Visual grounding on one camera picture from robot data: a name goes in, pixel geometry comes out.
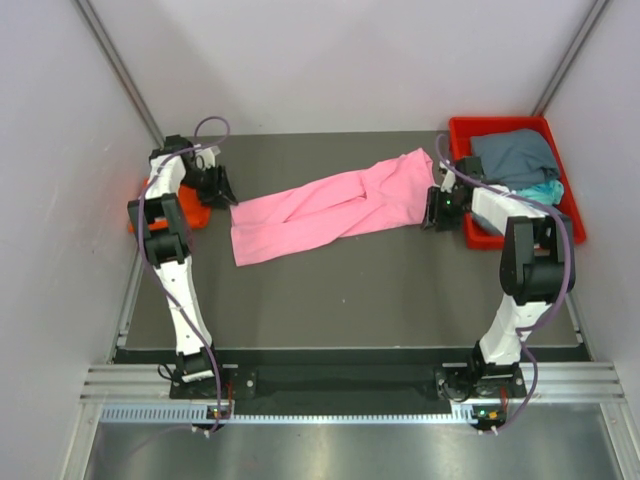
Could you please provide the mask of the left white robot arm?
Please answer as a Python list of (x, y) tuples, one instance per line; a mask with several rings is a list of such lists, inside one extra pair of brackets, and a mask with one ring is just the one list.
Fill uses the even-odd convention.
[(149, 156), (150, 172), (139, 196), (128, 202), (131, 231), (143, 266), (166, 298), (176, 336), (175, 367), (158, 367), (170, 395), (221, 399), (227, 374), (216, 358), (193, 279), (191, 230), (213, 209), (237, 204), (215, 144), (167, 136)]

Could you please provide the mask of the pink t-shirt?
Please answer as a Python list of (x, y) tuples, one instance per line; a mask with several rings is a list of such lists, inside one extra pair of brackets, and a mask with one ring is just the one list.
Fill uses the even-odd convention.
[(433, 162), (421, 148), (231, 208), (237, 266), (323, 247), (333, 241), (422, 222)]

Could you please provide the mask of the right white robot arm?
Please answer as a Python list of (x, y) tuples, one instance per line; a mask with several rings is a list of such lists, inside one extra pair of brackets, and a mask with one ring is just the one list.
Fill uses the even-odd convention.
[(428, 191), (423, 228), (457, 228), (465, 215), (483, 219), (502, 236), (502, 300), (494, 320), (463, 367), (436, 374), (442, 397), (453, 402), (523, 392), (519, 367), (530, 334), (553, 318), (575, 283), (573, 225), (550, 206), (485, 182), (481, 161), (443, 159), (440, 185)]

